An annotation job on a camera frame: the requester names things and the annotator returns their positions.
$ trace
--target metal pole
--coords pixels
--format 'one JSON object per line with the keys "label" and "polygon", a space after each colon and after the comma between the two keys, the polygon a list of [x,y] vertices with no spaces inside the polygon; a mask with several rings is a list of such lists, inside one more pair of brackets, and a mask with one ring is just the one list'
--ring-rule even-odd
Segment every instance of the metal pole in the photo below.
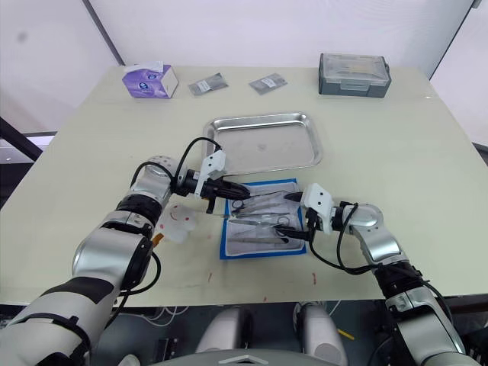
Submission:
{"label": "metal pole", "polygon": [[446,47],[446,49],[445,49],[444,53],[442,54],[441,59],[439,60],[439,62],[438,62],[438,63],[437,63],[437,65],[435,66],[434,71],[432,71],[432,74],[430,74],[430,76],[429,76],[429,80],[431,80],[431,79],[432,79],[432,77],[434,76],[435,72],[437,71],[437,68],[439,67],[439,65],[441,65],[441,62],[442,62],[442,60],[444,59],[445,54],[448,52],[449,47],[450,47],[450,46],[452,45],[452,43],[454,42],[454,39],[455,39],[455,38],[456,38],[456,36],[458,35],[459,30],[461,29],[461,27],[462,27],[462,26],[463,26],[463,24],[464,24],[464,21],[466,20],[466,18],[467,18],[467,16],[468,16],[468,14],[470,14],[470,10],[472,9],[472,7],[473,7],[473,6],[471,5],[471,6],[468,8],[468,10],[467,10],[466,14],[464,15],[463,20],[462,20],[462,21],[461,21],[461,23],[459,24],[459,27],[457,27],[456,33],[454,33],[454,36],[451,38],[451,41],[449,42],[449,44],[448,44],[448,46]]}
{"label": "metal pole", "polygon": [[107,31],[104,28],[104,25],[101,23],[100,18],[98,17],[97,13],[93,9],[93,6],[90,2],[90,0],[82,0],[83,4],[86,7],[86,10],[88,10],[88,13],[91,16],[91,19],[95,23],[95,25],[98,28],[98,31],[100,32],[101,36],[104,38],[105,43],[107,44],[108,48],[110,48],[110,51],[112,52],[112,55],[114,55],[115,59],[121,66],[125,66],[125,62],[122,60],[122,57],[120,57],[119,52],[117,51],[117,48],[115,48],[114,42],[110,39],[110,36],[108,35]]}
{"label": "metal pole", "polygon": [[10,143],[14,148],[36,161],[43,150],[32,143],[26,136],[18,132],[9,122],[0,117],[0,137]]}

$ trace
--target table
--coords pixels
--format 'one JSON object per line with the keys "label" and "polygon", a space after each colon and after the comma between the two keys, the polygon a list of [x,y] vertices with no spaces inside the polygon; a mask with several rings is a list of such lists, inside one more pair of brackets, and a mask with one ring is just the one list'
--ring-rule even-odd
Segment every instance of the table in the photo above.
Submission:
{"label": "table", "polygon": [[[200,97],[189,92],[188,84],[215,72],[229,88]],[[288,85],[264,96],[248,86],[273,72]],[[179,159],[216,117],[293,111],[315,123],[322,162],[235,181],[297,177],[301,187],[320,183],[336,203],[376,204],[411,262],[444,295],[488,292],[488,169],[420,72],[392,68],[384,99],[318,95],[316,69],[175,67],[175,73],[173,99],[150,100],[131,98],[123,69],[109,69],[58,132],[0,213],[0,303],[28,303],[67,281],[75,248],[116,207],[145,159]],[[199,169],[200,159],[196,148],[189,167]],[[206,206],[192,197],[172,201]],[[128,306],[382,297],[372,274],[348,275],[310,253],[221,261],[222,219],[197,217],[185,244],[166,240],[156,248],[162,278]],[[335,258],[336,239],[318,233],[317,250]],[[364,263],[354,238],[342,247],[346,263]],[[151,264],[145,283],[153,273]]]}

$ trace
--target small foil packet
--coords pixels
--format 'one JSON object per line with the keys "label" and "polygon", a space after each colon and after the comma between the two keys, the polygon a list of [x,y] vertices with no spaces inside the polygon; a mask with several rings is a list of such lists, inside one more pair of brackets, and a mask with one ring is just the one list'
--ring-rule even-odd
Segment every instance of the small foil packet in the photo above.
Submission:
{"label": "small foil packet", "polygon": [[218,72],[217,74],[209,76],[206,79],[194,82],[188,87],[190,88],[193,95],[202,95],[213,90],[225,88],[226,86],[228,86],[228,84],[224,80],[222,74]]}
{"label": "small foil packet", "polygon": [[275,90],[280,86],[286,85],[287,81],[281,77],[281,75],[274,73],[268,75],[262,79],[255,80],[254,82],[250,82],[249,85],[252,86],[254,90],[256,90],[259,95],[266,94],[271,90]]}

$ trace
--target purple tissue box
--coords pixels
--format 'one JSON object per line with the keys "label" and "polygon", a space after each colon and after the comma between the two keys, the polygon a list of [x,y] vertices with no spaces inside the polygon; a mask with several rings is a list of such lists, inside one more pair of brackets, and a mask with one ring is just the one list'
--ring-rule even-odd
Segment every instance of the purple tissue box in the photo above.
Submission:
{"label": "purple tissue box", "polygon": [[122,81],[135,98],[169,99],[178,85],[171,65],[161,62],[129,66]]}

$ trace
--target black strap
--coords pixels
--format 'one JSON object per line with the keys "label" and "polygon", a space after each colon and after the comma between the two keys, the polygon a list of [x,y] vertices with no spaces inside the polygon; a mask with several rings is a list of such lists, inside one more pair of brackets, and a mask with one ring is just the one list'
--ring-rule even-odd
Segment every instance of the black strap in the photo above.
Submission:
{"label": "black strap", "polygon": [[38,362],[36,366],[78,366],[71,358],[63,353],[52,353]]}
{"label": "black strap", "polygon": [[53,321],[53,324],[56,324],[57,326],[61,326],[64,329],[68,329],[71,332],[75,333],[81,340],[82,340],[82,350],[79,349],[80,346],[76,348],[76,352],[73,352],[74,355],[84,355],[86,352],[90,352],[92,349],[92,344],[90,342],[90,338],[86,334],[86,332],[76,323],[78,322],[78,318],[76,316],[72,316],[70,319],[67,319],[63,316],[56,315],[56,314],[50,314],[50,313],[34,313],[34,314],[29,314],[26,317],[10,324],[9,326],[12,326],[14,324],[19,324],[19,323],[25,323],[29,319],[51,319]]}
{"label": "black strap", "polygon": [[114,285],[101,278],[75,277],[64,284],[50,288],[41,296],[55,292],[72,292],[74,294],[86,296],[94,303],[99,303],[113,290]]}

